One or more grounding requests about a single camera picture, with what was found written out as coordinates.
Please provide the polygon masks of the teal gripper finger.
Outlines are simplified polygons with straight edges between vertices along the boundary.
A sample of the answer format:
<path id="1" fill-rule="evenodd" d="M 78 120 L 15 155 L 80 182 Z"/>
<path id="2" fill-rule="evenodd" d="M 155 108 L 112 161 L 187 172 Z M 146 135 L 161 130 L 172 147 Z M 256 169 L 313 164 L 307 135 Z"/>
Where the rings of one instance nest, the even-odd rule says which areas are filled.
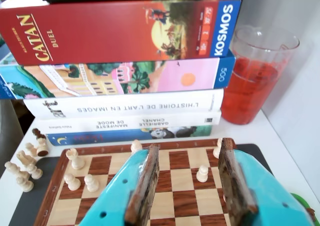
<path id="1" fill-rule="evenodd" d="M 159 147 L 131 155 L 95 200 L 80 225 L 146 225 L 160 172 Z"/>
<path id="2" fill-rule="evenodd" d="M 231 138 L 218 139 L 218 171 L 231 225 L 315 225 L 315 211 Z"/>

